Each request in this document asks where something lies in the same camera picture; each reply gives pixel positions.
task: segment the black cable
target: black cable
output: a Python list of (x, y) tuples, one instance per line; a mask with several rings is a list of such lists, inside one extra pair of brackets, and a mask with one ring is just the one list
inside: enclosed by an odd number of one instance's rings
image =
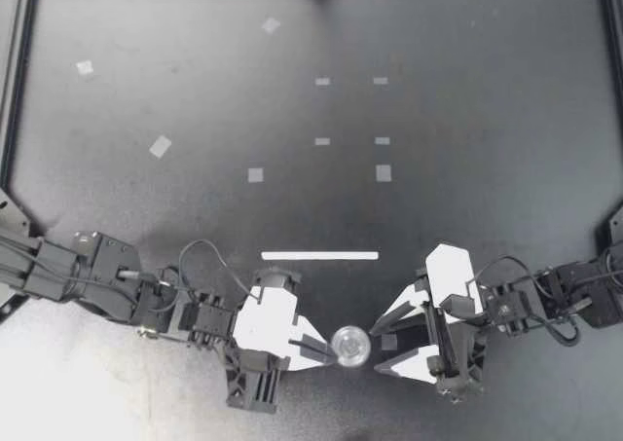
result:
[[(465, 285), (469, 285), (471, 282), (475, 282), (476, 280), (478, 280), (480, 278), (480, 276), (485, 273), (486, 271), (488, 271), (492, 266), (494, 266), (495, 264), (501, 262), (501, 261), (512, 261), (513, 263), (517, 264), (519, 267), (521, 267), (524, 272), (526, 273), (526, 279), (530, 279), (530, 281), (532, 282), (532, 284), (546, 297), (551, 298), (552, 300), (554, 299), (554, 296), (548, 292), (547, 290), (545, 290), (543, 288), (543, 286), (538, 283), (538, 280), (536, 280), (536, 277), (534, 276), (534, 274), (532, 273), (532, 271), (530, 270), (530, 268), (526, 265), (526, 263), (524, 263), (521, 259), (516, 258), (515, 256), (511, 256), (509, 254), (505, 254), (503, 256), (499, 256), (498, 258), (493, 259), (493, 261), (490, 261), (489, 263), (487, 263), (480, 271), (478, 271), (473, 278), (471, 278), (470, 280), (468, 280)], [(494, 288), (491, 285), (488, 285), (486, 283), (482, 283), (481, 285), (483, 285), (486, 288)]]
[(566, 321), (575, 330), (573, 336), (571, 337), (565, 336), (562, 332), (556, 329), (556, 327), (554, 327), (554, 324), (552, 324), (551, 321), (548, 321), (547, 319), (544, 319), (541, 316), (537, 316), (536, 314), (530, 314), (528, 318), (544, 326), (547, 332), (549, 332), (549, 334), (556, 340), (556, 342), (558, 342), (562, 346), (574, 347), (577, 345), (578, 342), (580, 342), (580, 337), (581, 337), (580, 329), (579, 327), (577, 327), (577, 324), (575, 323), (575, 319), (573, 319), (571, 316), (567, 316), (566, 318)]
[(611, 273), (598, 274), (596, 276), (590, 276), (590, 277), (582, 278), (580, 280), (572, 282), (573, 287), (569, 291), (568, 295), (569, 296), (572, 295), (573, 293), (575, 293), (577, 290), (579, 290), (583, 286), (585, 286), (585, 285), (587, 285), (587, 284), (589, 284), (591, 282), (595, 282), (596, 280), (600, 280), (602, 278), (613, 278), (615, 276), (620, 276), (620, 275), (623, 275), (623, 271), (622, 270), (612, 271)]
[(46, 271), (48, 274), (55, 276), (56, 278), (60, 279), (60, 280), (64, 280), (64, 281), (74, 281), (74, 282), (80, 282), (80, 283), (87, 283), (89, 285), (94, 285), (96, 287), (100, 287), (100, 288), (106, 288), (108, 290), (112, 290), (113, 292), (119, 293), (120, 295), (123, 295), (126, 299), (128, 299), (133, 305), (138, 305), (138, 302), (136, 301), (136, 299), (134, 297), (132, 297), (129, 293), (127, 293), (126, 290), (119, 288), (116, 285), (113, 284), (109, 284), (109, 283), (104, 283), (104, 282), (98, 282), (96, 280), (91, 280), (89, 278), (80, 278), (80, 277), (74, 277), (74, 276), (65, 276), (64, 274), (59, 273), (58, 271), (55, 271), (53, 268), (51, 268), (50, 266), (48, 266), (45, 262), (41, 261), (39, 258), (37, 258), (36, 256), (33, 256), (32, 254), (26, 253), (25, 251), (22, 251), (21, 249), (12, 246), (11, 244), (6, 243), (5, 241), (0, 240), (0, 245), (2, 245), (3, 247), (13, 251), (14, 253), (16, 253), (17, 255), (21, 256), (22, 258), (25, 258), (29, 261), (32, 261), (34, 264), (36, 264), (37, 266), (39, 266), (41, 269), (43, 269), (44, 271)]
[(239, 277), (236, 275), (236, 273), (234, 273), (234, 271), (232, 271), (232, 269), (225, 262), (225, 260), (223, 259), (223, 256), (221, 256), (221, 253), (218, 250), (218, 248), (216, 247), (216, 245), (212, 241), (210, 241), (209, 239), (196, 239), (194, 241), (191, 241), (186, 246), (184, 246), (182, 251), (179, 253), (179, 259), (178, 259), (179, 276), (180, 276), (180, 279), (182, 280), (182, 282), (184, 283), (184, 285), (190, 287), (190, 284), (188, 283), (188, 277), (186, 276), (186, 274), (184, 274), (184, 258), (188, 254), (188, 252), (191, 249), (193, 249), (195, 246), (197, 246), (198, 244), (205, 244), (205, 245), (209, 246), (210, 248), (212, 248), (214, 253), (216, 253), (216, 257), (218, 258), (219, 262), (225, 268), (225, 271), (227, 271), (227, 273), (230, 275), (230, 277), (234, 280), (236, 285), (241, 290), (243, 290), (244, 293), (247, 296), (254, 298), (259, 303), (260, 299), (258, 297), (256, 297), (255, 295), (253, 295), (251, 293), (251, 290), (249, 290), (248, 287), (246, 287), (242, 283), (242, 281), (239, 279)]

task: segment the white square marker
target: white square marker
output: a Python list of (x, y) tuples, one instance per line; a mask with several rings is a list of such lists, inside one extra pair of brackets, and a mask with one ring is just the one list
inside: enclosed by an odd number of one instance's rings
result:
[(262, 23), (262, 28), (264, 29), (264, 32), (269, 35), (273, 35), (280, 27), (281, 22), (279, 22), (275, 18), (268, 18)]
[(249, 183), (262, 183), (264, 181), (263, 168), (250, 168), (248, 172)]
[(331, 78), (327, 78), (326, 76), (315, 78), (315, 84), (320, 87), (331, 86)]
[(398, 350), (398, 336), (395, 334), (381, 334), (381, 350)]
[(379, 183), (391, 181), (391, 165), (377, 165), (377, 181)]
[(152, 147), (149, 148), (149, 152), (151, 152), (154, 156), (156, 156), (159, 159), (165, 154), (165, 152), (168, 150), (170, 145), (171, 145), (171, 141), (170, 139), (168, 139), (168, 137), (158, 136), (158, 139), (156, 139), (156, 142), (154, 142), (154, 144), (152, 144)]
[(93, 73), (93, 63), (91, 62), (90, 59), (87, 59), (85, 61), (78, 61), (76, 63), (76, 68), (78, 68), (78, 73), (81, 76), (87, 76), (89, 74)]

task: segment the black table surface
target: black table surface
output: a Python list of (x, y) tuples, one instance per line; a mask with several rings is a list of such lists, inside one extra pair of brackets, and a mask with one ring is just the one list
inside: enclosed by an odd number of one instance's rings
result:
[[(476, 268), (502, 253), (534, 269), (590, 258), (623, 194), (600, 0), (39, 0), (31, 50), (11, 192), (50, 239), (99, 230), (156, 268), (209, 238), (244, 277), (264, 250), (378, 250), (281, 264), (303, 274), (300, 312), (327, 338), (369, 328), (440, 241)], [(156, 158), (161, 135), (172, 144)], [(375, 165), (391, 165), (391, 182)], [(262, 183), (248, 183), (251, 167)], [(202, 255), (195, 284), (232, 286)], [(575, 349), (492, 336), (487, 392), (458, 406), (370, 367), (331, 367), (286, 375), (277, 415), (246, 414), (225, 407), (215, 357), (43, 303), (0, 328), (0, 370), (26, 355), (50, 375), (97, 367), (84, 361), (96, 349), (115, 376), (141, 354), (158, 377), (122, 391), (140, 415), (106, 419), (139, 439), (619, 439), (621, 330), (583, 331)], [(2, 399), (3, 418), (20, 417)], [(29, 420), (52, 409), (39, 410)]]

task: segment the transparent cup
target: transparent cup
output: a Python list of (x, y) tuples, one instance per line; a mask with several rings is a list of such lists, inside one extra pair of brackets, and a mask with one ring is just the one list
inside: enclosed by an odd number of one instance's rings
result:
[(361, 328), (345, 326), (331, 338), (331, 349), (338, 355), (338, 363), (348, 368), (363, 365), (370, 356), (370, 338)]

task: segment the metal bracket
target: metal bracket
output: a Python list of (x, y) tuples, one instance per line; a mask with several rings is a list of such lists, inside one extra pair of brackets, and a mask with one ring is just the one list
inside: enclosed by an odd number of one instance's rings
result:
[[(2, 189), (0, 189), (0, 227), (25, 236), (30, 232), (30, 219)], [(6, 283), (0, 283), (0, 323), (17, 311), (27, 299), (28, 297), (19, 295)]]

